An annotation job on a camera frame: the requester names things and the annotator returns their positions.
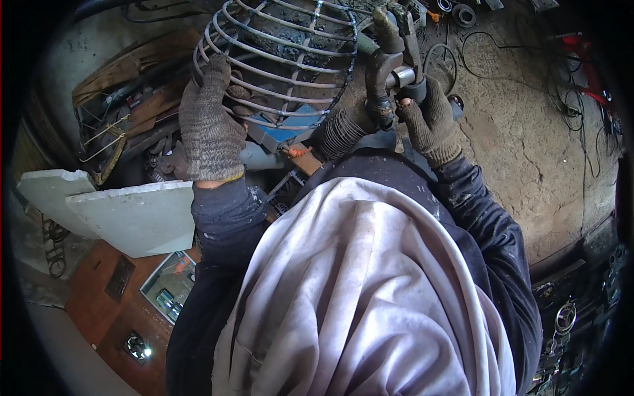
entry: work glove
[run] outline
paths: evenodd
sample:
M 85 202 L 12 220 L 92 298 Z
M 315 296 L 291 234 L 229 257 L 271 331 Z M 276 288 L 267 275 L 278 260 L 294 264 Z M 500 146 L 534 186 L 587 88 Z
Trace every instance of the work glove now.
M 427 74 L 425 77 L 427 96 L 420 107 L 412 99 L 401 99 L 396 115 L 405 121 L 411 145 L 436 169 L 458 158 L 462 147 L 458 142 L 458 123 L 453 120 L 440 83 Z
M 231 67 L 226 55 L 214 54 L 203 67 L 202 87 L 193 81 L 185 87 L 178 120 L 192 181 L 231 181 L 244 174 L 240 152 L 247 131 L 222 108 Z

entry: concrete floor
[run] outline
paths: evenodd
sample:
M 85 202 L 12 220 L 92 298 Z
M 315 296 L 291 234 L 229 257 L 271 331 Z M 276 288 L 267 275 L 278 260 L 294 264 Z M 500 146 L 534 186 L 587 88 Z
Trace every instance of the concrete floor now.
M 505 9 L 485 13 L 477 9 L 478 23 L 465 30 L 450 29 L 449 45 L 458 56 L 458 82 L 453 90 L 465 102 L 460 120 L 465 154 L 484 171 L 487 187 L 497 202 L 522 226 L 531 264 L 577 240 L 584 230 L 608 215 L 614 207 L 614 181 L 619 150 L 606 150 L 605 134 L 597 131 L 602 123 L 594 100 L 584 97 L 587 151 L 596 174 L 595 142 L 599 147 L 600 174 L 584 178 L 584 154 L 579 132 L 571 132 L 545 93 L 546 61 L 521 49 L 497 49 L 483 35 L 474 36 L 465 50 L 469 65 L 482 75 L 506 76 L 523 81 L 480 79 L 463 66 L 462 41 L 467 34 L 483 30 L 499 44 L 520 44 L 515 15 L 526 13 L 507 0 Z M 208 15 L 169 23 L 134 24 L 122 21 L 118 10 L 88 18 L 58 32 L 51 52 L 43 59 L 44 94 L 53 106 L 54 116 L 71 140 L 77 127 L 70 107 L 70 91 L 103 61 L 130 42 L 169 31 L 180 23 L 200 26 Z M 421 52 L 445 41 L 445 24 L 427 19 Z M 522 29 L 522 38 L 535 41 L 536 34 Z M 363 62 L 359 61 L 355 80 L 347 88 L 338 106 L 362 104 L 365 97 Z M 443 52 L 434 55 L 430 73 L 444 86 L 453 75 L 453 62 Z M 571 105 L 576 105 L 571 97 Z M 579 119 L 570 123 L 578 125 Z M 402 128 L 399 133 L 406 133 Z
M 474 72 L 511 77 L 529 86 L 511 80 L 480 79 L 466 71 L 462 42 L 469 33 L 489 32 L 499 45 L 521 43 L 515 15 L 522 10 L 510 1 L 505 1 L 505 6 L 496 13 L 478 14 L 479 23 L 474 28 L 451 26 L 449 45 L 459 57 L 453 92 L 465 102 L 464 117 L 459 121 L 464 152 L 482 167 L 495 200 L 522 226 L 529 263 L 534 264 L 576 241 L 612 212 L 620 152 L 612 149 L 613 140 L 606 149 L 600 109 L 593 99 L 583 96 L 586 150 L 595 176 L 598 173 L 594 178 L 586 163 L 584 182 L 581 132 L 568 128 L 545 93 L 548 66 L 542 56 L 525 49 L 498 49 L 489 37 L 475 35 L 465 48 Z M 535 32 L 523 24 L 520 29 L 525 42 L 531 42 Z M 438 30 L 428 25 L 422 52 L 436 42 L 444 42 L 445 32 L 445 25 Z M 443 52 L 437 50 L 430 73 L 448 86 L 450 79 L 446 76 L 453 75 L 451 56 L 443 61 Z M 584 78 L 575 77 L 576 81 Z M 573 96 L 568 103 L 578 107 Z M 575 128 L 580 125 L 579 118 L 568 120 Z

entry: mirror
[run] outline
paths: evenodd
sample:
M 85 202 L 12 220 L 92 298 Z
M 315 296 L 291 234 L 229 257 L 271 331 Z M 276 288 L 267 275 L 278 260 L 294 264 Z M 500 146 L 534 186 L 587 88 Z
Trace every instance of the mirror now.
M 196 281 L 196 263 L 183 251 L 169 254 L 141 286 L 141 294 L 171 323 Z

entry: red object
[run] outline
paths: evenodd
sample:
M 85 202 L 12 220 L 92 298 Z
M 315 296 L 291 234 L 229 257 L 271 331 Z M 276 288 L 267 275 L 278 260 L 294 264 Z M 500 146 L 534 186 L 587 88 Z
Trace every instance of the red object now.
M 582 60 L 581 69 L 588 79 L 588 87 L 578 87 L 577 91 L 585 93 L 589 97 L 599 102 L 602 106 L 608 106 L 609 101 L 604 96 L 605 89 L 601 83 L 597 70 L 593 65 L 590 51 L 592 43 L 585 41 L 581 35 L 569 35 L 562 37 L 562 49 L 566 52 L 572 52 L 579 56 Z
M 288 155 L 290 155 L 291 158 L 297 158 L 298 156 L 304 155 L 307 152 L 312 151 L 312 150 L 313 150 L 312 147 L 309 147 L 309 148 L 307 148 L 305 150 L 297 150 L 297 149 L 291 147 L 291 148 L 288 149 Z

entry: person's right hand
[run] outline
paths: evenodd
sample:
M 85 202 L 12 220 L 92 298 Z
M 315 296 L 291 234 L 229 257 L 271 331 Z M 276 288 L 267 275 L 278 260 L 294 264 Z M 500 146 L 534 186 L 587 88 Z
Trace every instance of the person's right hand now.
M 449 100 L 436 79 L 427 74 L 425 77 L 427 97 L 420 107 L 412 99 L 401 99 L 396 115 L 405 121 L 411 145 L 434 169 L 458 158 L 462 147 L 458 143 L 459 126 L 453 120 Z

